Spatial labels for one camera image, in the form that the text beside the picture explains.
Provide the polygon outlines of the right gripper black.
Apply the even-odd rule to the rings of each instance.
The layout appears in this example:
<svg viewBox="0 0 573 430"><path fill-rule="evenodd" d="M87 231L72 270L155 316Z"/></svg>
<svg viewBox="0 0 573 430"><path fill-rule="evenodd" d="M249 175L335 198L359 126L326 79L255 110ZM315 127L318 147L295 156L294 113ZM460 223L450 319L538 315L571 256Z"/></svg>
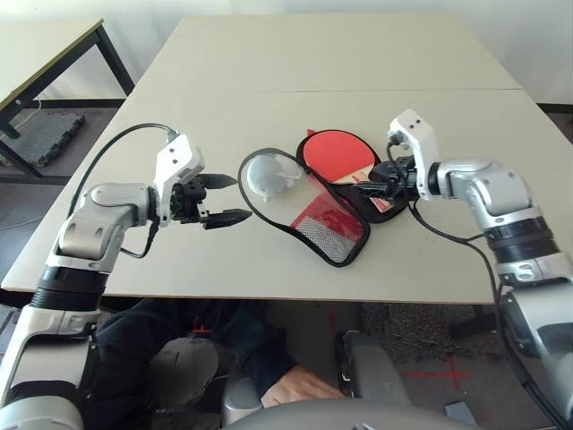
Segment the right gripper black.
<svg viewBox="0 0 573 430"><path fill-rule="evenodd" d="M372 169L372 180L365 175L352 175L355 190L369 198L387 201L415 201L419 198L416 186L417 170L413 156L386 160Z"/></svg>

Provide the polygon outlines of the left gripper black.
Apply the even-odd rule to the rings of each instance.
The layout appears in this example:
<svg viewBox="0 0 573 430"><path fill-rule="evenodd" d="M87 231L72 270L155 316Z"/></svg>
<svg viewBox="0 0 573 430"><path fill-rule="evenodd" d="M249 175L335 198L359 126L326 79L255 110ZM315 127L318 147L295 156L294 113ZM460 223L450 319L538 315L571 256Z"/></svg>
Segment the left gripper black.
<svg viewBox="0 0 573 430"><path fill-rule="evenodd" d="M175 184L171 191L171 219L180 223L201 223L206 230L228 228L252 216L243 209L209 213L203 206L207 189L223 189L237 180L224 174L200 174L186 184Z"/></svg>

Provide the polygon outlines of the bare person hand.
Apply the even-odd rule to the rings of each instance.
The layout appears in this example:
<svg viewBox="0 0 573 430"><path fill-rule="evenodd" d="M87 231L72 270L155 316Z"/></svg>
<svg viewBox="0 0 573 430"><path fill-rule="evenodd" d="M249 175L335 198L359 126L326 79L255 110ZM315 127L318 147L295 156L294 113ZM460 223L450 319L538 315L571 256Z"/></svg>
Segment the bare person hand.
<svg viewBox="0 0 573 430"><path fill-rule="evenodd" d="M344 395L334 386L300 365L286 372L261 397L264 408L302 400L340 399Z"/></svg>

